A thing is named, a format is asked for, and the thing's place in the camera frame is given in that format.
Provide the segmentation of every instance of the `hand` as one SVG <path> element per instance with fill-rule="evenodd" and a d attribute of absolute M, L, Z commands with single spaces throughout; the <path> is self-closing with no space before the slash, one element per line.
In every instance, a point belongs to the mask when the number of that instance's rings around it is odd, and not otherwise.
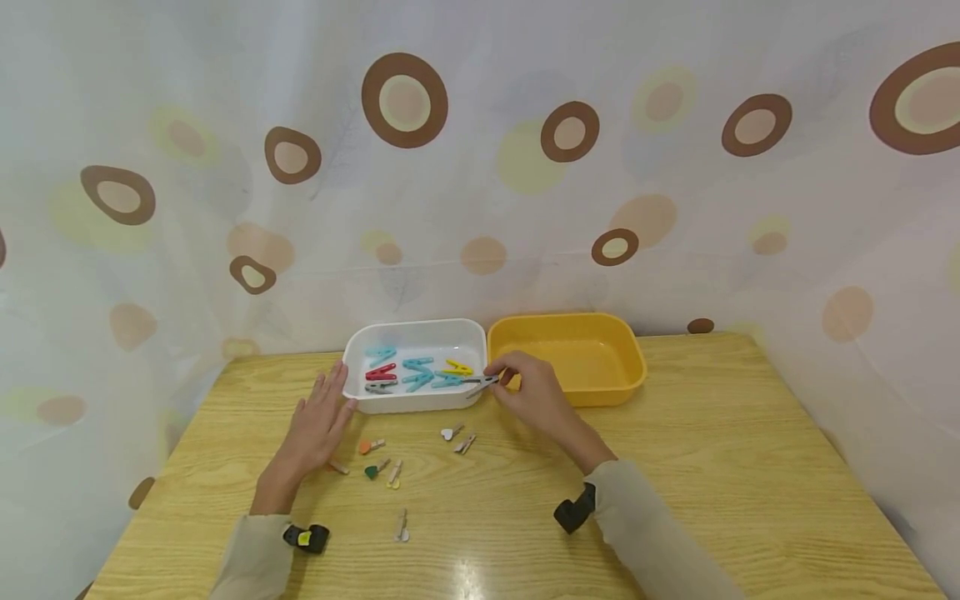
<path fill-rule="evenodd" d="M 251 515 L 289 514 L 303 478 L 330 460 L 356 409 L 356 400 L 338 406 L 347 371 L 337 361 L 330 375 L 317 375 L 310 398 L 297 403 L 286 438 L 257 481 Z"/>
<path fill-rule="evenodd" d="M 500 382 L 490 387 L 496 399 L 518 419 L 563 448 L 584 474 L 593 472 L 601 463 L 616 460 L 596 430 L 574 412 L 550 363 L 514 351 L 490 363 L 484 374 L 500 374 Z M 518 374 L 520 389 L 511 392 L 506 386 Z"/>

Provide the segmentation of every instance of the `beige sleeve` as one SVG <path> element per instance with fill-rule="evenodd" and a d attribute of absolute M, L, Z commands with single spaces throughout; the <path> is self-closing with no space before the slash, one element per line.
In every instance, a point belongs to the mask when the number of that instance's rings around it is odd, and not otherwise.
<path fill-rule="evenodd" d="M 241 516 L 210 600 L 276 600 L 287 589 L 294 549 L 283 541 L 289 515 Z"/>
<path fill-rule="evenodd" d="M 608 461 L 585 479 L 596 487 L 594 517 L 617 558 L 650 600 L 727 600 L 743 592 L 697 545 L 629 461 Z"/>

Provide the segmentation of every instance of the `table surface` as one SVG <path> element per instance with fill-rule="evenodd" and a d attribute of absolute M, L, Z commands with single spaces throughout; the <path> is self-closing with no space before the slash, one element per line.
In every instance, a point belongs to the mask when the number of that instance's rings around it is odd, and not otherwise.
<path fill-rule="evenodd" d="M 581 414 L 750 597 L 943 598 L 753 341 L 639 342 L 637 396 Z M 297 399 L 339 356 L 230 363 L 87 600 L 206 598 Z M 460 420 L 477 433 L 466 456 L 439 434 Z M 362 457 L 361 437 L 387 446 Z M 386 456 L 403 459 L 399 490 L 363 475 Z M 592 520 L 573 536 L 554 522 L 580 474 L 487 394 L 464 411 L 357 414 L 338 458 L 349 475 L 300 489 L 295 522 L 332 534 L 321 557 L 298 553 L 284 598 L 642 597 Z M 393 540 L 403 507 L 406 544 Z"/>

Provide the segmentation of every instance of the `curtain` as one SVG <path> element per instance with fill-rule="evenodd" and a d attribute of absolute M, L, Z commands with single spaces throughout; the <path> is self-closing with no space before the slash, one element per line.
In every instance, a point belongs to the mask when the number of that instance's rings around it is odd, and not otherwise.
<path fill-rule="evenodd" d="M 2 4 L 0 595 L 231 358 L 560 310 L 752 335 L 960 595 L 955 3 Z"/>

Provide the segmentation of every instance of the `black wrist strap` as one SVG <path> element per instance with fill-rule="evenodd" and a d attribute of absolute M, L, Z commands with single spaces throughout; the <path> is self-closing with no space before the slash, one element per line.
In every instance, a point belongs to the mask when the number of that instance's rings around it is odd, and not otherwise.
<path fill-rule="evenodd" d="M 283 541 L 310 554 L 321 554 L 329 537 L 330 530 L 322 525 L 310 525 L 310 529 L 301 529 L 291 523 L 283 532 Z"/>
<path fill-rule="evenodd" d="M 584 484 L 584 492 L 576 501 L 564 500 L 553 512 L 553 517 L 557 519 L 560 526 L 568 534 L 580 529 L 580 526 L 587 522 L 593 511 L 596 510 L 597 489 L 591 483 Z"/>

